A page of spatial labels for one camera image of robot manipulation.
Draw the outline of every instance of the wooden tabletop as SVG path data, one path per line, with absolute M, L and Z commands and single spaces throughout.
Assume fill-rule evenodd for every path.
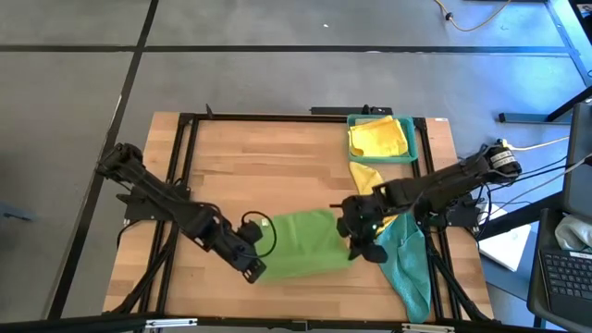
M 155 113 L 144 164 L 165 179 L 179 114 Z M 426 120 L 436 169 L 456 163 L 447 119 Z M 185 136 L 181 151 L 186 147 Z M 346 125 L 336 123 L 200 121 L 191 162 L 191 197 L 212 202 L 237 227 L 242 213 L 282 215 L 328 208 L 356 189 L 348 168 Z M 425 174 L 423 154 L 420 167 Z M 369 165 L 383 179 L 412 177 L 410 165 Z M 334 210 L 335 216 L 340 211 Z M 119 305 L 146 269 L 155 222 L 142 222 L 121 239 L 105 298 L 105 310 Z M 473 238 L 447 230 L 456 278 L 479 309 L 492 317 L 486 282 Z M 150 308 L 155 308 L 160 276 Z M 450 316 L 444 279 L 443 309 Z M 274 283 L 249 284 L 215 253 L 179 237 L 166 313 L 186 316 L 406 321 L 401 298 L 377 264 L 362 257 L 350 268 Z

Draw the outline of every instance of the yellow towel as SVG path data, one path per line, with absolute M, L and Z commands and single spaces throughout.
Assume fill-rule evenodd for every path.
M 399 156 L 407 153 L 407 139 L 398 119 L 386 116 L 350 127 L 350 149 L 356 156 Z
M 374 170 L 370 166 L 364 166 L 359 163 L 350 162 L 350 172 L 351 176 L 353 177 L 353 181 L 355 182 L 355 186 L 358 188 L 358 192 L 362 195 L 372 194 L 372 188 L 384 182 L 378 171 Z M 396 218 L 397 216 L 385 217 L 382 220 L 383 226 L 376 231 L 376 234 L 379 235 Z

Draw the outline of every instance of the gray floor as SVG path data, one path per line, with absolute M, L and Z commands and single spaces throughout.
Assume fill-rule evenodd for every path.
M 500 5 L 445 3 L 463 26 Z M 0 43 L 135 44 L 148 5 L 2 0 Z M 555 2 L 588 64 L 589 45 L 566 6 Z M 512 4 L 483 30 L 461 33 L 442 22 L 431 0 L 162 0 L 148 38 L 148 44 L 242 43 L 562 46 L 544 5 Z M 39 216 L 0 223 L 0 322 L 44 316 L 130 59 L 0 53 L 0 201 Z M 568 135 L 567 127 L 502 125 L 494 116 L 549 112 L 584 88 L 565 55 L 145 54 L 117 139 L 143 146 L 154 111 L 203 112 L 205 103 L 220 113 L 371 104 L 410 116 L 448 117 L 458 155 L 467 155 L 497 138 L 526 146 Z M 518 158 L 529 170 L 565 154 L 562 142 Z M 539 181 L 498 191 L 494 200 L 511 199 Z M 525 199 L 560 188 L 555 182 Z M 99 198 L 67 316 L 101 311 L 124 208 L 117 192 L 107 184 Z M 489 292 L 498 319 L 532 323 L 524 302 L 495 288 Z

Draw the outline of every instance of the teal cloth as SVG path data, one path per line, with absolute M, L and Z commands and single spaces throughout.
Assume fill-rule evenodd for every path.
M 401 214 L 382 232 L 377 243 L 385 248 L 388 260 L 380 264 L 388 282 L 407 308 L 412 323 L 429 317 L 431 289 L 427 272 L 426 239 L 411 214 Z

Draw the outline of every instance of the white cable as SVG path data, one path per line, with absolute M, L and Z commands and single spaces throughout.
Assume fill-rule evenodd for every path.
M 509 144 L 509 143 L 506 143 L 506 147 L 508 147 L 508 148 L 509 148 L 510 150 L 512 150 L 512 151 L 517 151 L 517 152 L 525 152 L 525 151 L 528 151 L 528 150 L 531 150 L 531 149 L 536 149 L 536 148 L 540 148 L 540 147 L 548 146 L 548 145 L 550 145 L 550 144 L 553 144 L 553 143 L 562 142 L 563 140 L 567 140 L 567 139 L 569 139 L 569 138 L 570 138 L 569 136 L 566 136 L 566 137 L 559 138 L 559 139 L 557 139 L 557 140 L 553 140 L 553 141 L 550 141 L 550 142 L 545 142 L 545 143 L 541 143 L 541 144 L 536 144 L 536 145 L 534 145 L 534 146 L 530 146 L 530 147 L 524 147 L 524 148 L 521 148 L 521 147 L 514 147 L 514 146 L 512 146 L 511 144 Z
M 530 190 L 528 190 L 528 191 L 526 191 L 526 192 L 524 192 L 524 193 L 522 193 L 522 194 L 520 194 L 520 195 L 517 195 L 517 196 L 515 196 L 514 198 L 512 198 L 511 200 L 509 200 L 509 201 L 508 201 L 506 204 L 504 204 L 502 207 L 500 207 L 500 208 L 496 209 L 496 210 L 495 210 L 493 213 L 491 213 L 491 215 L 487 215 L 487 216 L 493 216 L 493 215 L 495 215 L 495 214 L 496 214 L 496 213 L 497 213 L 497 212 L 498 212 L 500 209 L 503 209 L 503 208 L 504 208 L 505 206 L 507 206 L 508 204 L 511 204 L 511 203 L 513 203 L 514 201 L 516 201 L 517 199 L 519 199 L 519 198 L 523 197 L 524 195 L 526 195 L 526 194 L 530 193 L 531 191 L 534 191 L 534 190 L 540 189 L 541 187 L 543 187 L 543 186 L 545 186 L 545 185 L 547 185 L 547 184 L 551 183 L 553 180 L 555 180 L 555 179 L 558 179 L 559 177 L 563 177 L 563 176 L 567 175 L 568 173 L 570 173 L 570 172 L 574 171 L 574 170 L 575 170 L 577 167 L 581 166 L 581 165 L 582 165 L 582 164 L 583 164 L 583 163 L 586 161 L 586 159 L 587 159 L 588 157 L 590 157 L 590 156 L 592 156 L 592 154 L 589 154 L 588 156 L 586 156 L 586 157 L 582 158 L 582 159 L 581 159 L 579 162 L 577 162 L 577 163 L 576 163 L 576 164 L 574 164 L 573 166 L 570 166 L 570 167 L 568 167 L 568 168 L 567 168 L 567 169 L 565 169 L 565 171 L 563 171 L 563 172 L 562 172 L 560 175 L 557 175 L 557 176 L 553 177 L 552 179 L 549 179 L 549 180 L 545 181 L 544 183 L 542 183 L 542 184 L 539 184 L 539 185 L 535 186 L 534 188 L 532 188 L 532 189 L 530 189 Z M 487 216 L 486 216 L 486 217 L 484 217 L 482 220 L 480 220 L 480 221 L 479 221 L 479 224 L 480 224 L 481 222 L 485 221 L 485 220 L 487 219 Z

